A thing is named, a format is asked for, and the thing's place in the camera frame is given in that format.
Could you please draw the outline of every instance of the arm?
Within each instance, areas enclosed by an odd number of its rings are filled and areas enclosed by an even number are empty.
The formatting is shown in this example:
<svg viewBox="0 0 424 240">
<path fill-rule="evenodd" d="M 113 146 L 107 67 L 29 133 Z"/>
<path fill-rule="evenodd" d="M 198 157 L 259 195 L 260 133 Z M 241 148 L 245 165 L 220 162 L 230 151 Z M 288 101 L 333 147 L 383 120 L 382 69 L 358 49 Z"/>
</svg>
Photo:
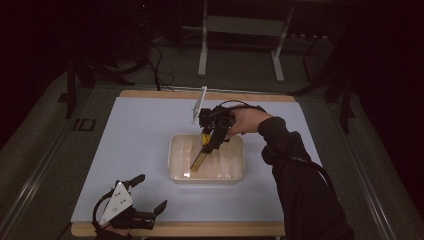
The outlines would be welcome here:
<svg viewBox="0 0 424 240">
<path fill-rule="evenodd" d="M 267 146 L 262 156 L 272 174 L 284 211 L 288 239 L 353 239 L 343 208 L 314 169 L 284 159 L 285 154 L 310 161 L 301 136 L 285 121 L 254 109 L 234 111 L 236 124 L 228 136 L 259 132 Z"/>
</svg>

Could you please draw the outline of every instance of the hand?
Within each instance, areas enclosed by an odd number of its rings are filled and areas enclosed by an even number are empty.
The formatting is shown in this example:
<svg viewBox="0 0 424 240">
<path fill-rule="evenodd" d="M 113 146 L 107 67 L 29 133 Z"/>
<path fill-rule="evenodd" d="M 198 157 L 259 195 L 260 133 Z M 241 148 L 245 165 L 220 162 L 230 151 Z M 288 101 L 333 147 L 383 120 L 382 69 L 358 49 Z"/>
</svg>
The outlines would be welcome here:
<svg viewBox="0 0 424 240">
<path fill-rule="evenodd" d="M 272 117 L 272 115 L 253 108 L 241 108 L 233 111 L 236 123 L 228 130 L 228 137 L 232 137 L 238 133 L 256 133 L 258 126 L 264 120 Z"/>
</svg>

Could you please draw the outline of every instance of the metal stand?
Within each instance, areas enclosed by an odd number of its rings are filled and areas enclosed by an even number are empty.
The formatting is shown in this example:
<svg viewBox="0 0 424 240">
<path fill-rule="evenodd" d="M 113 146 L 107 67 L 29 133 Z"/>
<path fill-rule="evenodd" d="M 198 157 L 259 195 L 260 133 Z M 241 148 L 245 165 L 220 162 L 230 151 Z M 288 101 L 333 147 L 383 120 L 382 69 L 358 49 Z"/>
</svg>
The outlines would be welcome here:
<svg viewBox="0 0 424 240">
<path fill-rule="evenodd" d="M 274 20 L 235 18 L 208 15 L 208 0 L 203 1 L 203 26 L 202 26 L 202 49 L 200 51 L 199 77 L 206 76 L 206 65 L 208 58 L 208 32 L 226 32 L 238 34 L 252 34 L 262 36 L 278 36 L 279 43 L 275 50 L 271 51 L 272 63 L 274 65 L 277 82 L 283 82 L 283 70 L 280 63 L 280 53 L 284 40 L 287 37 L 290 21 L 293 16 L 294 7 L 290 7 L 284 22 Z"/>
</svg>

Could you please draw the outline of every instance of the clear plastic tray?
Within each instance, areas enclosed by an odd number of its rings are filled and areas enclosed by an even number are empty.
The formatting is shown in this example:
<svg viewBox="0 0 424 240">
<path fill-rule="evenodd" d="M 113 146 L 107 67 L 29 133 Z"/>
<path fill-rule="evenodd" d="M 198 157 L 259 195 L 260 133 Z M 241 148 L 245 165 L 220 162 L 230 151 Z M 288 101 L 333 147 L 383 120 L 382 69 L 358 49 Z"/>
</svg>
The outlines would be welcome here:
<svg viewBox="0 0 424 240">
<path fill-rule="evenodd" d="M 176 183 L 234 184 L 244 172 L 243 140 L 234 136 L 209 154 L 198 172 L 190 171 L 192 150 L 199 135 L 176 134 L 171 138 L 168 157 L 169 175 Z"/>
</svg>

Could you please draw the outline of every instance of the black sleeve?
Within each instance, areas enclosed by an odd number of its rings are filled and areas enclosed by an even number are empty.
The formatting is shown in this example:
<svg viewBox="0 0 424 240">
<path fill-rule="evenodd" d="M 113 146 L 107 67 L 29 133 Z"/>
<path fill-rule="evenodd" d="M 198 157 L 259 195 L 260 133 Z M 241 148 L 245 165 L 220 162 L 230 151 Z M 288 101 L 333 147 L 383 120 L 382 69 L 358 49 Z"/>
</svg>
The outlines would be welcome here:
<svg viewBox="0 0 424 240">
<path fill-rule="evenodd" d="M 300 134 L 289 132 L 279 117 L 263 121 L 258 131 L 267 143 L 262 157 L 273 166 L 287 239 L 354 239 L 342 206 L 318 171 L 284 158 L 310 161 Z"/>
</svg>

